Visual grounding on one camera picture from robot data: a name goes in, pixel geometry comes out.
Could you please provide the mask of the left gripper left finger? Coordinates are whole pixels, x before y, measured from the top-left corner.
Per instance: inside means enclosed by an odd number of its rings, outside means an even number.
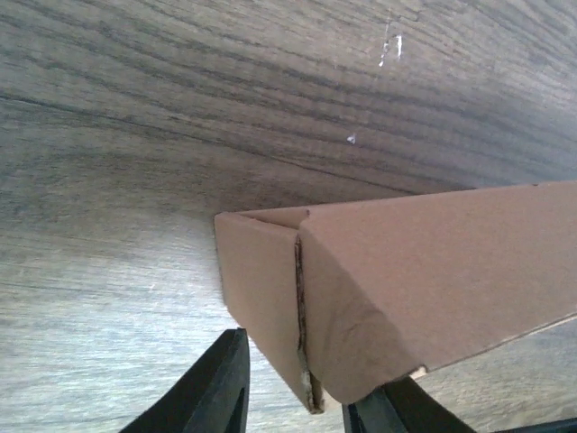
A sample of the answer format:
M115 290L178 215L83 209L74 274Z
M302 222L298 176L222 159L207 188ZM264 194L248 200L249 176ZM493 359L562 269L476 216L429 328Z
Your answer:
M250 393L246 330L227 329L124 433L244 432Z

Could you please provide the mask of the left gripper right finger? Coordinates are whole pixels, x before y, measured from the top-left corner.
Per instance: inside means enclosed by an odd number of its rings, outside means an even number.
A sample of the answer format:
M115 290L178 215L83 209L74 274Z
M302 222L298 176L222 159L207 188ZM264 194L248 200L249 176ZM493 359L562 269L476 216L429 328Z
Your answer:
M473 431L409 376L344 405L343 423L347 433Z

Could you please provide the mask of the cardboard box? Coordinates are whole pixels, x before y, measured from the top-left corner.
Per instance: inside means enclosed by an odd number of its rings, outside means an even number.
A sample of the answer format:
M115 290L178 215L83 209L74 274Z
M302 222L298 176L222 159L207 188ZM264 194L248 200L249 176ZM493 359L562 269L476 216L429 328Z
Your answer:
M224 212L224 303L312 414L576 317L576 185Z

